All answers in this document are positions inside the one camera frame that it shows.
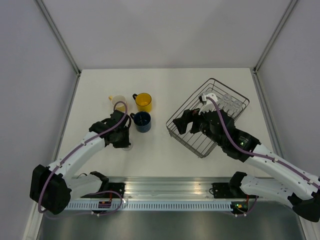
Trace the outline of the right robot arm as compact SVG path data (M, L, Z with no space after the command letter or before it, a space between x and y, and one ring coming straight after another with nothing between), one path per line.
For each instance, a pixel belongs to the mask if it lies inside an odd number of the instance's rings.
M258 179L237 171L228 183L228 192L235 198L259 196L280 202L300 217L320 220L320 179L287 162L264 146L257 138L235 127L234 119L223 110L201 113L185 110L173 120L179 134L201 132L215 142L230 158L254 166L271 176Z

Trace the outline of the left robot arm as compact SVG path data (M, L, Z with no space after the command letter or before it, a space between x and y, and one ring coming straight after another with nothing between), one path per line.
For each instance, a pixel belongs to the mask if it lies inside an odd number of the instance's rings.
M58 215L71 200L81 197L111 197L117 194L109 187L109 178L98 171L74 178L80 168L107 146L125 149L130 143L130 116L114 110L109 118L95 122L80 143L65 156L48 166L39 164L32 172L30 198L40 213Z

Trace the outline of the blue mug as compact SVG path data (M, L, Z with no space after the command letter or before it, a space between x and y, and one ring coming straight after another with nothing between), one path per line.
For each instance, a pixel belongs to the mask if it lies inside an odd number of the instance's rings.
M152 126L151 115L146 111L139 111L129 115L134 122L135 128L140 133L147 133Z

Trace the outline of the pale yellow mug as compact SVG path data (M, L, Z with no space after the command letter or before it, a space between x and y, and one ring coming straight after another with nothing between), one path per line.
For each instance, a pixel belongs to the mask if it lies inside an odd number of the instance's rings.
M117 110L123 113L126 111L126 107L128 107L128 104L126 98L123 95L110 95L108 99L112 104L113 110Z

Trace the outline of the bright yellow mug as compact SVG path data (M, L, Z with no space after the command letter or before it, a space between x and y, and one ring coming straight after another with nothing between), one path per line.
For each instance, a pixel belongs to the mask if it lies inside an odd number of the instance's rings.
M134 101L135 101L135 104L136 104L136 107L137 107L137 110L139 112L148 112L150 113L152 111L152 97L150 94L148 93L140 93L140 94L136 94L134 93L132 95Z

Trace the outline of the clear glass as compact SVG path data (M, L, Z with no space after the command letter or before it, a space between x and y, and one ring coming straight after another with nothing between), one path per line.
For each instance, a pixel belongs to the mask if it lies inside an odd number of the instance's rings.
M229 105L228 114L235 118L242 111L243 103L240 100L235 100Z
M122 150L124 150L124 151L130 151L131 149L132 149L132 146L122 148Z
M232 96L228 93L223 95L223 97L220 99L219 107L221 110L224 110L227 112L232 104Z

